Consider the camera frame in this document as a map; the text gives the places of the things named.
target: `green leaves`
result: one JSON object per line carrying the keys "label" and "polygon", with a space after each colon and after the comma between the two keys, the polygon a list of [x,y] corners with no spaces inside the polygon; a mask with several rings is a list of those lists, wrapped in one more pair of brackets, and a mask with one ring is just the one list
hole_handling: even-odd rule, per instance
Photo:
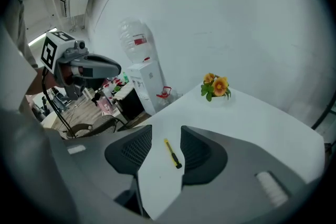
{"label": "green leaves", "polygon": [[227,100],[229,100],[229,97],[231,97],[231,92],[230,92],[229,88],[226,89],[225,94],[227,96]]}
{"label": "green leaves", "polygon": [[211,86],[211,83],[201,85],[201,96],[206,95],[206,100],[209,102],[212,99],[212,93],[214,92],[215,88]]}
{"label": "green leaves", "polygon": [[208,92],[206,94],[206,100],[208,100],[209,102],[211,102],[211,99],[212,99],[212,94],[210,92]]}

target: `white wall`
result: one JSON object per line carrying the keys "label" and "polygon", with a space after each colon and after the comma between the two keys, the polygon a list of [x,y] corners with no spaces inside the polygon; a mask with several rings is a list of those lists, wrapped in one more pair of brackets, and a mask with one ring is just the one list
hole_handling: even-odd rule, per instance
{"label": "white wall", "polygon": [[336,89],[336,46],[322,0],[90,0],[94,51],[131,64],[118,25],[153,33],[169,86],[186,93],[213,72],[312,125]]}

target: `yellow pen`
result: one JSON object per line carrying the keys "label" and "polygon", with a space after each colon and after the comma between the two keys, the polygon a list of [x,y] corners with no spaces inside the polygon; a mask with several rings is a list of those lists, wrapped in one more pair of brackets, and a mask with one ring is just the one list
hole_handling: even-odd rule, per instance
{"label": "yellow pen", "polygon": [[172,160],[173,160],[173,163],[175,164],[176,168],[180,169],[182,167],[182,164],[179,162],[179,159],[176,157],[176,154],[173,152],[173,149],[170,146],[167,138],[164,139],[164,143],[167,146],[167,148],[168,148],[168,150],[169,150],[169,152],[172,156]]}

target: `red object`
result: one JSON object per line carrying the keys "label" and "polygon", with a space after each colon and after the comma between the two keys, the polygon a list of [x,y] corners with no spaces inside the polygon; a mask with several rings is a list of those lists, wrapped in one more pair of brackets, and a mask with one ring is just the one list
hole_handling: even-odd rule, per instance
{"label": "red object", "polygon": [[103,84],[102,84],[102,85],[103,85],[103,86],[105,86],[106,84],[109,84],[109,82],[110,82],[109,80],[107,80],[107,79],[104,79],[104,81],[103,81]]}
{"label": "red object", "polygon": [[160,97],[162,99],[166,99],[169,95],[170,95],[170,91],[172,90],[171,87],[168,87],[168,86],[164,86],[163,87],[163,90],[162,90],[162,93],[161,94],[157,94],[156,96],[157,97]]}
{"label": "red object", "polygon": [[134,40],[134,43],[135,43],[136,46],[141,45],[141,44],[147,43],[147,39],[145,37],[138,38],[138,39]]}
{"label": "red object", "polygon": [[113,80],[113,82],[117,84],[118,86],[122,86],[122,81],[120,79],[115,79]]}

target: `ceiling light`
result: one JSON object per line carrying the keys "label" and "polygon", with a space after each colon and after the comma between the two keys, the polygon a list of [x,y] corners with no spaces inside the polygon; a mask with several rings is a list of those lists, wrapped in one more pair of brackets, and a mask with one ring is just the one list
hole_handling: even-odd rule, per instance
{"label": "ceiling light", "polygon": [[[52,30],[49,30],[47,32],[55,32],[57,31],[57,28],[53,28]],[[31,46],[32,44],[34,44],[35,42],[39,41],[40,39],[44,38],[46,36],[46,33],[45,32],[44,34],[40,35],[39,37],[35,38],[33,41],[29,42],[28,45]]]}

